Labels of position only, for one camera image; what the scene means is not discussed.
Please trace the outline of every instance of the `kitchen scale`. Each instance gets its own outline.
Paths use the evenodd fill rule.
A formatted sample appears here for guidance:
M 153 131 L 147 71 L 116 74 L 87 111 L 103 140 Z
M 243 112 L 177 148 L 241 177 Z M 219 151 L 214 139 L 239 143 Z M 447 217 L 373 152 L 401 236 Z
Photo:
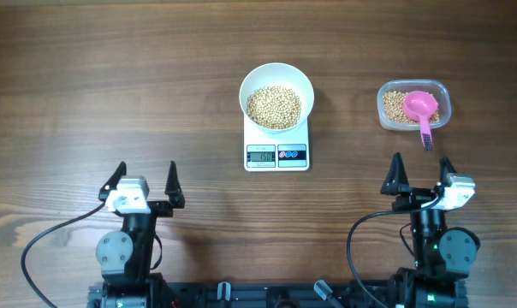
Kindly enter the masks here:
M 284 133 L 265 133 L 244 116 L 243 165 L 247 171 L 306 171 L 310 168 L 308 120 Z

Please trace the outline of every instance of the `bowl of beans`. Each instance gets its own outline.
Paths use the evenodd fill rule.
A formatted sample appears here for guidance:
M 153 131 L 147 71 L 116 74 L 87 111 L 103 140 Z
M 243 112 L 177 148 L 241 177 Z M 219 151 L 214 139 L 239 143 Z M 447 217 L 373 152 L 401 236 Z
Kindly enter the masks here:
M 437 111 L 428 119 L 430 128 L 440 128 L 447 124 L 452 115 L 449 91 L 435 80 L 393 80 L 378 90 L 377 106 L 380 125 L 388 130 L 420 130 L 420 124 L 403 112 L 403 101 L 409 92 L 428 92 L 437 101 Z
M 265 133 L 285 133 L 298 127 L 310 115 L 313 99 L 309 79 L 284 63 L 255 68 L 240 87 L 243 114 Z

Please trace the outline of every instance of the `bowl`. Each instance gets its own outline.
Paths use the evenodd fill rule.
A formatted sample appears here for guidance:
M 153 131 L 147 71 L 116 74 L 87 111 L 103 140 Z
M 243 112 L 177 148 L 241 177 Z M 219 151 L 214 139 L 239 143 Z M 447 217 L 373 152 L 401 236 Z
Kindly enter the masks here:
M 247 115 L 247 100 L 263 86 L 282 86 L 293 90 L 299 97 L 301 103 L 300 116 L 295 125 L 284 129 L 272 129 L 263 127 L 251 120 Z M 312 111 L 313 99 L 312 83 L 306 75 L 296 67 L 285 63 L 268 63 L 255 68 L 243 80 L 240 87 L 241 111 L 255 127 L 265 133 L 286 133 L 300 126 Z
M 452 109 L 450 106 L 450 97 L 449 91 L 447 88 L 439 81 L 435 80 L 393 80 L 387 82 L 384 86 L 378 90 L 377 95 L 377 107 L 378 107 L 378 118 L 380 120 L 380 125 L 388 130 L 395 131 L 413 131 L 420 130 L 419 123 L 399 123 L 396 121 L 391 121 L 386 115 L 386 110 L 384 109 L 384 101 L 383 96 L 386 92 L 412 92 L 412 91 L 423 91 L 429 92 L 433 95 L 438 103 L 439 110 L 439 121 L 435 123 L 430 123 L 430 128 L 440 128 L 447 124 L 452 115 Z

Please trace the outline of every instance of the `wooden table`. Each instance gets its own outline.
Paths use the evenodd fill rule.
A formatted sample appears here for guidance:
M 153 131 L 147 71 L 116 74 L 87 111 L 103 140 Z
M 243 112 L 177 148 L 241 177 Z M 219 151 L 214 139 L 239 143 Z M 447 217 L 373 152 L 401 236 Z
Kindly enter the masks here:
M 237 93 L 267 62 L 295 65 L 315 88 L 308 172 L 243 168 Z M 378 89 L 416 78 L 452 99 L 433 152 L 378 122 Z M 97 206 L 121 160 L 157 199 L 178 164 L 187 207 L 157 226 L 168 281 L 348 281 L 348 230 L 389 209 L 379 189 L 396 151 L 416 187 L 434 185 L 443 155 L 474 178 L 476 196 L 447 215 L 482 240 L 469 298 L 517 307 L 517 1 L 0 8 L 0 306 L 43 306 L 21 274 L 23 247 Z M 363 278 L 413 266 L 397 234 L 408 221 L 358 229 Z M 95 245 L 120 226 L 103 210 L 47 236 L 28 256 L 33 279 L 82 307 L 102 281 Z

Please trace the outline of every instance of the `pink spoon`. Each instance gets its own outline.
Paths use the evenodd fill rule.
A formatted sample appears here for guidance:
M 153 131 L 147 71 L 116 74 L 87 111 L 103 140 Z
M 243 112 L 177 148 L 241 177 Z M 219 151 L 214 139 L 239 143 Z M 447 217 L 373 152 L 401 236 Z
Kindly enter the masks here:
M 431 138 L 430 123 L 428 119 L 437 110 L 437 101 L 429 93 L 413 91 L 405 96 L 403 101 L 403 112 L 411 120 L 420 122 L 420 134 L 422 135 L 422 145 L 427 151 L 433 149 Z

